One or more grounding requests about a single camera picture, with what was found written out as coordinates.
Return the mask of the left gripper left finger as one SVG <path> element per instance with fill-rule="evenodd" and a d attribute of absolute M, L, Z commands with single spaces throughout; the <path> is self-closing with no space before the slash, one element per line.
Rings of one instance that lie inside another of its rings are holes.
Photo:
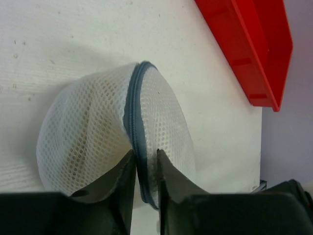
<path fill-rule="evenodd" d="M 60 192 L 2 193 L 2 235 L 128 235 L 135 155 L 128 151 L 107 173 L 71 196 Z"/>

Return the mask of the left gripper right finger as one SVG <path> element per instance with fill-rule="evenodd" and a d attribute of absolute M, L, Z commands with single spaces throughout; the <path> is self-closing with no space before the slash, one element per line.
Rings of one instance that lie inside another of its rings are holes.
<path fill-rule="evenodd" d="M 310 235 L 313 213 L 292 195 L 259 191 L 210 194 L 157 151 L 160 232 L 163 235 Z"/>

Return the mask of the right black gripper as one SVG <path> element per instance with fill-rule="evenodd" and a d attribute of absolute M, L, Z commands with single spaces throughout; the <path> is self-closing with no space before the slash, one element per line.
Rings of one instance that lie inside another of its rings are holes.
<path fill-rule="evenodd" d="M 292 179 L 277 184 L 271 188 L 266 189 L 266 192 L 287 193 L 294 196 L 309 212 L 313 212 L 313 198 L 308 191 L 306 191 L 301 184 Z"/>

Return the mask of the white mesh laundry bag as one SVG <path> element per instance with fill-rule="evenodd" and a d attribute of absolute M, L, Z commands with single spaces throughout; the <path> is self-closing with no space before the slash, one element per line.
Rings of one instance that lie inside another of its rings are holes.
<path fill-rule="evenodd" d="M 157 209 L 160 149 L 176 169 L 195 179 L 193 142 L 179 102 L 158 69 L 143 61 L 63 88 L 43 120 L 36 156 L 44 188 L 72 195 L 133 150 L 141 198 Z"/>

